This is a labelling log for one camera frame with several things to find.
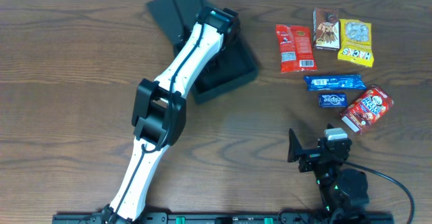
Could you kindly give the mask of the dark green box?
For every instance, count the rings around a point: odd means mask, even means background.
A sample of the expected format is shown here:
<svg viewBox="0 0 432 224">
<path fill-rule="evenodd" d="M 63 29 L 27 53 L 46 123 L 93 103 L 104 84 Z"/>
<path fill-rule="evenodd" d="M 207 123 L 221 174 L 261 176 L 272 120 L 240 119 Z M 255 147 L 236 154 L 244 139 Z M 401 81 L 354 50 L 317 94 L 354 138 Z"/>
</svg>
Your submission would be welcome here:
<svg viewBox="0 0 432 224">
<path fill-rule="evenodd" d="M 185 25 L 192 29 L 201 11 L 199 0 L 176 0 Z M 173 45 L 177 55 L 184 46 L 180 24 L 172 0 L 153 0 L 146 4 L 151 15 Z M 253 81 L 258 75 L 258 62 L 241 35 L 213 58 L 192 85 L 191 93 L 198 104 L 215 99 Z"/>
</svg>

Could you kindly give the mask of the red Hello Panda box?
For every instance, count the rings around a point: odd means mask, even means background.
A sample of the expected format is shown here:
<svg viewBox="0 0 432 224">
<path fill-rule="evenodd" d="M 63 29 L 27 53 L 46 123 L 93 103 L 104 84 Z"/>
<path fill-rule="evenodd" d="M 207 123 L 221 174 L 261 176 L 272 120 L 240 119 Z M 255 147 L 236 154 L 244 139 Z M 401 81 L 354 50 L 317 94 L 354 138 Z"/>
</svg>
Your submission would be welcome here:
<svg viewBox="0 0 432 224">
<path fill-rule="evenodd" d="M 383 117 L 394 100 L 382 88 L 372 85 L 342 113 L 342 121 L 353 131 L 362 134 Z"/>
</svg>

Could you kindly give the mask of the red Hacks candy bag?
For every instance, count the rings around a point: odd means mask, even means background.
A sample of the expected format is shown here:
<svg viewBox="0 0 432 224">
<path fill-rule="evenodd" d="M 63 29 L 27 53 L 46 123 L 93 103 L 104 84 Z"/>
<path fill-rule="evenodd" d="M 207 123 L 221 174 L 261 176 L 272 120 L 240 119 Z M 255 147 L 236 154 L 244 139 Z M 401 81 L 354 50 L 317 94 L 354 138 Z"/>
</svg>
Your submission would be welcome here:
<svg viewBox="0 0 432 224">
<path fill-rule="evenodd" d="M 281 53 L 281 73 L 318 70 L 308 27 L 277 24 L 275 33 Z"/>
</svg>

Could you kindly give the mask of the brown Pocky box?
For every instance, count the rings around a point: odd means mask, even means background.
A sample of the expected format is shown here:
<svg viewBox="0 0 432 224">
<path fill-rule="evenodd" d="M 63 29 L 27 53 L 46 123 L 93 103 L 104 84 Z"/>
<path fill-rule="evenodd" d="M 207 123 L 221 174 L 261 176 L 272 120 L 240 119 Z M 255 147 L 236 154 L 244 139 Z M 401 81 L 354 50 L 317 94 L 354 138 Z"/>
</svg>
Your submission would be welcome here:
<svg viewBox="0 0 432 224">
<path fill-rule="evenodd" d="M 338 9 L 316 7 L 313 12 L 313 47 L 320 50 L 340 49 L 340 20 Z"/>
</svg>

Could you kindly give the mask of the yellow Hacks candy bag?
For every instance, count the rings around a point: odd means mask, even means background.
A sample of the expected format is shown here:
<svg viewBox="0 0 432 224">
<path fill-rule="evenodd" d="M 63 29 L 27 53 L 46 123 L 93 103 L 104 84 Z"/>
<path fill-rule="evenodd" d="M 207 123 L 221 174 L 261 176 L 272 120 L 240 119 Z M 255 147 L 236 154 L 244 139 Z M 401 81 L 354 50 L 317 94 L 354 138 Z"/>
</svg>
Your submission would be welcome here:
<svg viewBox="0 0 432 224">
<path fill-rule="evenodd" d="M 340 50 L 337 59 L 372 67 L 372 24 L 360 20 L 340 19 Z"/>
</svg>

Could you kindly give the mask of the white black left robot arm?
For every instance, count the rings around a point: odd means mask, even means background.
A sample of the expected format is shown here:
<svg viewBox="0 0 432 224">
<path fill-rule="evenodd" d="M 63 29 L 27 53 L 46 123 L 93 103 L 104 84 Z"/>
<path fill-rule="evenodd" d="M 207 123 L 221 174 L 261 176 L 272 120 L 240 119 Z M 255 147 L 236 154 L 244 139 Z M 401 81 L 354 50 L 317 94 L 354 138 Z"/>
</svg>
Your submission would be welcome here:
<svg viewBox="0 0 432 224">
<path fill-rule="evenodd" d="M 139 83 L 132 113 L 132 156 L 118 193 L 101 213 L 102 223 L 133 223 L 145 208 L 157 166 L 186 124 L 186 99 L 204 67 L 237 37 L 238 14 L 205 7 L 169 67 Z"/>
</svg>

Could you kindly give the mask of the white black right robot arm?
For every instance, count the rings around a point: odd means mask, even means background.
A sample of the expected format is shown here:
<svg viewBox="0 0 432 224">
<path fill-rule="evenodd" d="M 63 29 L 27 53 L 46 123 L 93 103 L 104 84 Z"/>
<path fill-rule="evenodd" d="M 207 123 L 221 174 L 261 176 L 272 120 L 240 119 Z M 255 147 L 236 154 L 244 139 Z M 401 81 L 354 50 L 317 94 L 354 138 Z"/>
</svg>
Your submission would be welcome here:
<svg viewBox="0 0 432 224">
<path fill-rule="evenodd" d="M 351 139 L 342 128 L 328 125 L 317 147 L 304 149 L 289 130 L 288 162 L 298 163 L 301 173 L 313 172 L 324 206 L 312 214 L 309 223 L 370 223 L 364 205 L 369 203 L 366 174 L 342 169 L 349 157 Z"/>
</svg>

